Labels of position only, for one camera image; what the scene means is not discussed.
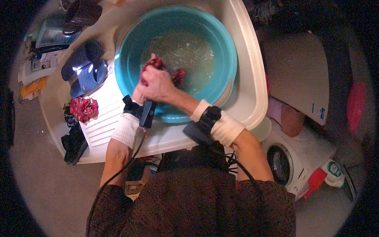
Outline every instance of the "red object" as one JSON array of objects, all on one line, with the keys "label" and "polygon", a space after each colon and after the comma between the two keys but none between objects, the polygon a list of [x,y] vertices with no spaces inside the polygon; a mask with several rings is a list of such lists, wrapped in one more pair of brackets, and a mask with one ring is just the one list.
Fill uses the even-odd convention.
[{"label": "red object", "polygon": [[354,132],[359,125],[366,100],[366,85],[362,82],[355,83],[350,91],[346,115],[350,131]]},{"label": "red object", "polygon": [[70,113],[80,122],[87,122],[99,114],[99,105],[94,99],[82,97],[72,98],[70,101]]},{"label": "red object", "polygon": [[270,77],[266,73],[267,96],[270,96]]},{"label": "red object", "polygon": [[[140,73],[140,76],[139,76],[139,79],[140,79],[142,85],[144,85],[144,86],[148,86],[148,83],[145,79],[142,78],[141,75],[144,71],[146,71],[146,67],[149,65],[152,65],[156,69],[159,69],[159,70],[166,70],[164,63],[163,63],[162,59],[160,59],[160,58],[154,58],[154,59],[150,60],[149,62],[147,62],[143,66],[141,73]],[[175,72],[171,73],[172,82],[174,83],[174,85],[176,87],[179,87],[182,84],[185,75],[186,75],[186,72],[184,71],[183,68],[179,68]]]},{"label": "red object", "polygon": [[326,179],[326,176],[328,174],[325,173],[322,169],[318,168],[316,169],[313,174],[309,177],[308,183],[309,183],[309,189],[307,193],[304,195],[304,199],[307,199],[309,195],[318,189],[320,185],[324,182]]}]

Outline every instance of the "front-loading washing machine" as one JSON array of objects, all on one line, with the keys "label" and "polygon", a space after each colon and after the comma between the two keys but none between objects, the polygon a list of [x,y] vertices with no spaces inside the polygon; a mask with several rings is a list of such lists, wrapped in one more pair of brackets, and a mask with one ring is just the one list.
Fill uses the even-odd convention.
[{"label": "front-loading washing machine", "polygon": [[298,136],[290,138],[275,120],[271,119],[271,123],[271,132],[262,141],[262,150],[275,182],[295,194],[297,201],[306,194],[311,174],[334,156],[336,148],[306,127]]}]

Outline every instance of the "water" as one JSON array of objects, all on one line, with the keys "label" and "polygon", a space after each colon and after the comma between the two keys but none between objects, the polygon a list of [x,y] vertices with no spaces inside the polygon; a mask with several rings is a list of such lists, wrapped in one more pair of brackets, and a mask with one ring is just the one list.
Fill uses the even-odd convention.
[{"label": "water", "polygon": [[200,37],[182,31],[171,31],[164,36],[154,37],[146,45],[143,62],[151,53],[161,58],[171,70],[184,68],[181,89],[194,96],[210,81],[215,65],[214,54],[207,42]]}]

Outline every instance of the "hand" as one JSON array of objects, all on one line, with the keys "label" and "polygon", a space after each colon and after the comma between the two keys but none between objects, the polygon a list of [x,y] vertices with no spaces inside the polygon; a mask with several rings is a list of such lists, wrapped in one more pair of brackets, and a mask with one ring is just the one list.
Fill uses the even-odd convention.
[{"label": "hand", "polygon": [[151,65],[146,67],[146,71],[141,76],[147,81],[148,86],[139,83],[136,90],[148,99],[158,102],[168,102],[169,98],[179,90],[172,83],[168,72],[155,69]]},{"label": "hand", "polygon": [[[151,57],[150,57],[150,60],[153,60],[155,57],[156,57],[155,53],[152,53]],[[131,99],[134,100],[134,101],[136,101],[136,102],[138,102],[138,103],[140,103],[140,104],[143,104],[143,102],[146,101],[146,98],[145,98],[145,96],[143,94],[141,94],[141,92],[139,90],[137,90],[137,87],[140,84],[141,84],[141,81],[138,82],[136,88],[134,89],[133,94],[131,96]]]}]

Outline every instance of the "turquoise plastic basin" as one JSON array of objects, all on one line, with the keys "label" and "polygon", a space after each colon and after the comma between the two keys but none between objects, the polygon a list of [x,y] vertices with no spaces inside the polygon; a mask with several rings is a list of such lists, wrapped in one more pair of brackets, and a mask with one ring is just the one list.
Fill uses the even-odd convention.
[{"label": "turquoise plastic basin", "polygon": [[[214,104],[224,95],[227,87],[230,88],[231,81],[230,92],[222,103],[224,104],[233,90],[237,72],[237,53],[232,37],[213,15],[184,5],[161,7],[146,13],[124,38],[119,39],[122,44],[119,52],[116,50],[114,71],[121,93],[124,96],[133,93],[139,80],[140,65],[145,63],[145,59],[141,57],[147,43],[154,37],[173,30],[195,34],[210,45],[215,57],[213,75],[194,97]],[[164,103],[158,103],[155,119],[167,123],[182,123],[190,120],[178,109]]]}]

